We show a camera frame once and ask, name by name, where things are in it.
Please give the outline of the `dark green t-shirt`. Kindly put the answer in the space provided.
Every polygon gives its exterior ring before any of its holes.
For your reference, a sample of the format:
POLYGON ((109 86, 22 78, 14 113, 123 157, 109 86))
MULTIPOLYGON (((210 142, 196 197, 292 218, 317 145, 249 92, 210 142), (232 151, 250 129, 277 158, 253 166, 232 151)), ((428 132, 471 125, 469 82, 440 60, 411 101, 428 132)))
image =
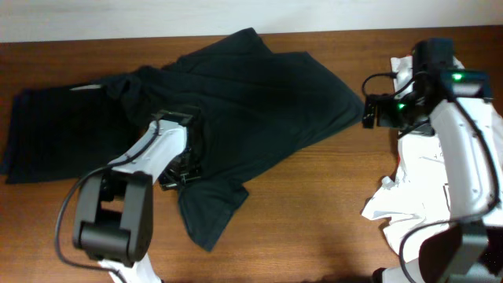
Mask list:
POLYGON ((162 68, 99 80, 133 124, 190 105, 204 122, 202 174, 178 194, 193 242, 216 245, 248 197, 244 184, 288 156, 358 123, 361 99, 306 52, 274 53, 252 28, 162 68))

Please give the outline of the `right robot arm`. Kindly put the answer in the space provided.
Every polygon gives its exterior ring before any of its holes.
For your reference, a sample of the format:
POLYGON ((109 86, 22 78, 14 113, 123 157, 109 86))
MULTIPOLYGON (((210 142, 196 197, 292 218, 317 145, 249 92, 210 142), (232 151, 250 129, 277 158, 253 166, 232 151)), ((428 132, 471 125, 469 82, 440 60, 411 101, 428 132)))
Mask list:
POLYGON ((444 68, 415 73, 413 91, 368 94, 363 125, 391 118, 401 135, 429 126, 439 137, 449 186, 450 216, 404 235, 396 268, 375 270, 375 282, 500 282, 502 169, 491 129, 492 94, 483 72, 444 68))

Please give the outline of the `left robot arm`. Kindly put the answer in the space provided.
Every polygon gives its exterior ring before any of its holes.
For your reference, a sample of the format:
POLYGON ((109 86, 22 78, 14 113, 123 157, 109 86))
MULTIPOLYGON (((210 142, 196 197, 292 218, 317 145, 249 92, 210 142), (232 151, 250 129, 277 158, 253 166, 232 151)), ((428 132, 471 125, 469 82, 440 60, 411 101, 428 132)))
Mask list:
POLYGON ((115 282, 158 282, 148 249, 153 232, 153 185, 181 188, 200 111, 161 111, 146 132, 79 188, 72 242, 115 282))

